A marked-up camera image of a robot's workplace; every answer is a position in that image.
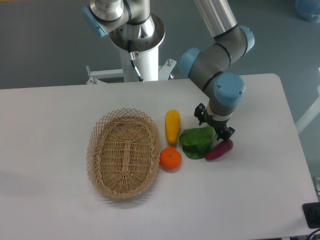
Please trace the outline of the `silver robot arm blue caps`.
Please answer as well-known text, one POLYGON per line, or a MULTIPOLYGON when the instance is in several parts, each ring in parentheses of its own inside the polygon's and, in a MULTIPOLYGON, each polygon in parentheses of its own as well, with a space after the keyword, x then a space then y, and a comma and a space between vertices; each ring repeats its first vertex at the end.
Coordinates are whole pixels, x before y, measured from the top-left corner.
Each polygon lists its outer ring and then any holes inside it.
MULTIPOLYGON (((247 27, 238 25, 226 0, 198 0, 196 6, 213 44, 204 51, 189 49, 178 65, 209 99, 207 105, 195 108, 195 117, 227 141, 235 131, 227 123, 243 97, 245 83, 225 70, 254 46, 255 38, 247 27)), ((91 0, 82 14, 93 32, 109 36, 118 48, 125 82, 160 79, 159 46, 165 26, 151 12, 148 0, 91 0)))

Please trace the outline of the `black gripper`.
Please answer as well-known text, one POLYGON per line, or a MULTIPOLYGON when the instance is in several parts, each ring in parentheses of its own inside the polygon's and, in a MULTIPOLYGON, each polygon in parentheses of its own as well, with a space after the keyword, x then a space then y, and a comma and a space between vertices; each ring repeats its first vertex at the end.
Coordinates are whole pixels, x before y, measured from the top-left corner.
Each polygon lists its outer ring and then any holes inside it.
POLYGON ((229 115, 218 115, 212 112, 210 109, 206 109, 203 103, 200 103, 194 110, 194 116, 198 120, 198 124, 202 125, 203 123, 207 123, 211 127, 214 128, 217 133, 217 141, 223 140, 228 141, 230 137, 235 133, 235 129, 226 126, 229 121, 231 114, 229 115))

